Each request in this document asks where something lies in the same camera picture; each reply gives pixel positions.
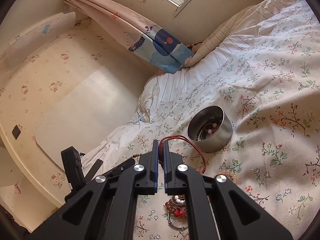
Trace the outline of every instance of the black switch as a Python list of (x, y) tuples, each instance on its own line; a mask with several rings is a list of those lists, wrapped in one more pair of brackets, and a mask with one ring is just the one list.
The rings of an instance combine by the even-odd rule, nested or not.
[(15, 139), (18, 139), (20, 133), (21, 133), (21, 131), (20, 131), (18, 125), (16, 125), (12, 130), (12, 134), (15, 137)]

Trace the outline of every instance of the wall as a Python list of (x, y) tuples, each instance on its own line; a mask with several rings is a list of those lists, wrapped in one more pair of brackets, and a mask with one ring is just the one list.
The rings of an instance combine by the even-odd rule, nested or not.
[(61, 12), (63, 0), (16, 0), (0, 25), (0, 47), (29, 26)]
[[(262, 0), (191, 0), (174, 17), (177, 6), (168, 0), (114, 0), (168, 30), (184, 44), (205, 39), (243, 8)], [(64, 11), (62, 0), (16, 0), (0, 25), (0, 47), (27, 27)]]
[(204, 40), (222, 22), (263, 0), (191, 0), (174, 17), (177, 6), (168, 0), (114, 0), (168, 30), (184, 44)]
[(56, 208), (22, 174), (5, 148), (0, 147), (0, 204), (30, 232)]
[(166, 29), (185, 44), (203, 41), (221, 23), (261, 1), (263, 0), (191, 0)]

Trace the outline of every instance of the silver pivot screw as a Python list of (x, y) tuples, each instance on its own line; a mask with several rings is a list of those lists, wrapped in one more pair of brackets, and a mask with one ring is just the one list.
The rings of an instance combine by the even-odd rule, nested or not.
[(227, 177), (224, 176), (224, 175), (218, 175), (218, 176), (216, 177), (216, 180), (217, 180), (218, 182), (220, 182), (220, 183), (226, 182)]
[(142, 164), (137, 164), (133, 168), (135, 171), (143, 171), (144, 170), (144, 166)]
[(180, 164), (178, 166), (178, 171), (186, 171), (188, 169), (188, 166), (185, 164)]
[(102, 182), (105, 182), (106, 179), (107, 179), (107, 178), (106, 178), (105, 176), (99, 175), (99, 176), (96, 177), (96, 182), (102, 183)]

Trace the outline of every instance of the floral bedsheet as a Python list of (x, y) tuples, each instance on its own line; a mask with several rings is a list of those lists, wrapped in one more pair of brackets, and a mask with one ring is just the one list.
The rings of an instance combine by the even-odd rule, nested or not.
[[(320, 207), (320, 24), (305, 0), (295, 0), (288, 9), (290, 14), (282, 12), (252, 27), (255, 37), (242, 36), (250, 46), (239, 45), (240, 52), (189, 93), (160, 102), (136, 134), (119, 131), (131, 137), (119, 147), (124, 150), (118, 152), (117, 163), (151, 151), (153, 139), (185, 135), (199, 110), (221, 106), (234, 133), (223, 149), (204, 154), (205, 175), (236, 173), (237, 185), (298, 239)], [(187, 165), (204, 165), (183, 141), (170, 141), (170, 150), (181, 154)], [(158, 193), (138, 198), (134, 239), (188, 239), (188, 230), (168, 225), (163, 205), (170, 197), (163, 182), (159, 167)]]

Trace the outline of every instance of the curtain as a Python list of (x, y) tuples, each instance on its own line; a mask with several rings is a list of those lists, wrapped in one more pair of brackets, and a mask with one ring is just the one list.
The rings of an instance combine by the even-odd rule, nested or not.
[(101, 25), (115, 40), (154, 66), (175, 73), (194, 56), (179, 40), (112, 0), (64, 0)]

